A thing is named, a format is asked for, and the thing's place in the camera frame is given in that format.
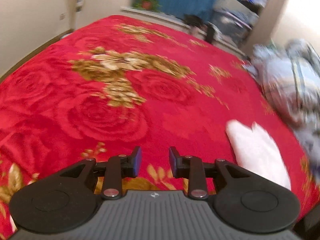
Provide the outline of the white small garment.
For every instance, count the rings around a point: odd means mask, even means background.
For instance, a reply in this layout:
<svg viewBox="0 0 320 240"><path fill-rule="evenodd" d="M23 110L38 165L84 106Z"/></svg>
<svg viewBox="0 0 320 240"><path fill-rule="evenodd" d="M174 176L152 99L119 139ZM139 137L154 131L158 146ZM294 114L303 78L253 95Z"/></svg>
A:
<svg viewBox="0 0 320 240"><path fill-rule="evenodd" d="M226 124L237 164L291 190L291 180L280 150L268 132L256 122L248 127L238 120Z"/></svg>

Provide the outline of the green potted plant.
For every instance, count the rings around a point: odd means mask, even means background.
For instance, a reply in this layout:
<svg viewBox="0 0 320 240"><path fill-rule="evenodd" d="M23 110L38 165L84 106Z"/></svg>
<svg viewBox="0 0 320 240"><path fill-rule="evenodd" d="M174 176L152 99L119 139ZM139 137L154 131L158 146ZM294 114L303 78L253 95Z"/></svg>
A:
<svg viewBox="0 0 320 240"><path fill-rule="evenodd" d="M139 10L159 12L158 0L133 0L132 7Z"/></svg>

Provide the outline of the cluttered storage shelf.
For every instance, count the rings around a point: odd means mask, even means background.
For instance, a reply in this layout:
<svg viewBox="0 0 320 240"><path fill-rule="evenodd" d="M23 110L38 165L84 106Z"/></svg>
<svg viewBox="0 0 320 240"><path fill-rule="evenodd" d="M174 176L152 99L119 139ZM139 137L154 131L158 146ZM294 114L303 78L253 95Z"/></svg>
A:
<svg viewBox="0 0 320 240"><path fill-rule="evenodd" d="M211 23L219 39L240 47L259 20L268 0L215 0Z"/></svg>

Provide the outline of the dark clothes pile on sill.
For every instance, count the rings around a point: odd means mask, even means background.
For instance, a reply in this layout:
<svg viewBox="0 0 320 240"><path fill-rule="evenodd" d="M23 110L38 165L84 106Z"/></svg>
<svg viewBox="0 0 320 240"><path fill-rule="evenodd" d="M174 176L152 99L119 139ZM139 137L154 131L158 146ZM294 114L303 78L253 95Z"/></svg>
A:
<svg viewBox="0 0 320 240"><path fill-rule="evenodd" d="M204 23L202 18L189 14L184 14L183 23L188 26L188 34L191 36L196 36L202 28L206 27L206 36L204 40L209 44L213 43L216 31L211 23Z"/></svg>

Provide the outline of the red floral bed blanket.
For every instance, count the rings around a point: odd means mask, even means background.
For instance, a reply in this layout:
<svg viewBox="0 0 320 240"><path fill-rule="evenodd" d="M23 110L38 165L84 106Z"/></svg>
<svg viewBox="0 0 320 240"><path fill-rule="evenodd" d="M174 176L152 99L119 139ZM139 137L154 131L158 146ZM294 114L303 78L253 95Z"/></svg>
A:
<svg viewBox="0 0 320 240"><path fill-rule="evenodd" d="M188 34L110 16L40 52L1 83L1 239L15 231L8 204L22 187L84 158L142 148L125 189L186 190L168 149L234 161L226 122L261 125L275 140L305 215L319 187L291 130L242 61Z"/></svg>

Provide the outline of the white window sill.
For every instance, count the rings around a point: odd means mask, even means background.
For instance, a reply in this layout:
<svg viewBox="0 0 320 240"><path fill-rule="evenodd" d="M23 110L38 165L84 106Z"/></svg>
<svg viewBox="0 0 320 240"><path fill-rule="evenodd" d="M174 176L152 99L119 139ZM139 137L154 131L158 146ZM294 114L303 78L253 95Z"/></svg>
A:
<svg viewBox="0 0 320 240"><path fill-rule="evenodd" d="M162 12L151 12L151 11L133 9L131 7L121 7L120 14L131 17L131 18L135 18L141 21L148 21L151 23L163 25L168 28L182 31L185 33L187 33L189 30L189 27L186 24L184 24L180 19L175 18L173 16L166 15L165 13L162 13ZM240 49L238 49L237 47L233 46L230 43L225 42L224 40L214 39L212 44L237 57L246 56L245 53L243 53Z"/></svg>

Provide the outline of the plaid crumpled quilt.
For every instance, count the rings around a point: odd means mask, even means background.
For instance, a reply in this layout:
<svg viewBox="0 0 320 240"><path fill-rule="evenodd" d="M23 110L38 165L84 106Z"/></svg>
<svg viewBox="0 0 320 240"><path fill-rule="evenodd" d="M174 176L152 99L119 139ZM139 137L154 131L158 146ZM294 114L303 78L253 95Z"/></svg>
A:
<svg viewBox="0 0 320 240"><path fill-rule="evenodd" d="M293 129L311 172L319 175L319 55L311 43L292 39L284 47L256 44L244 68Z"/></svg>

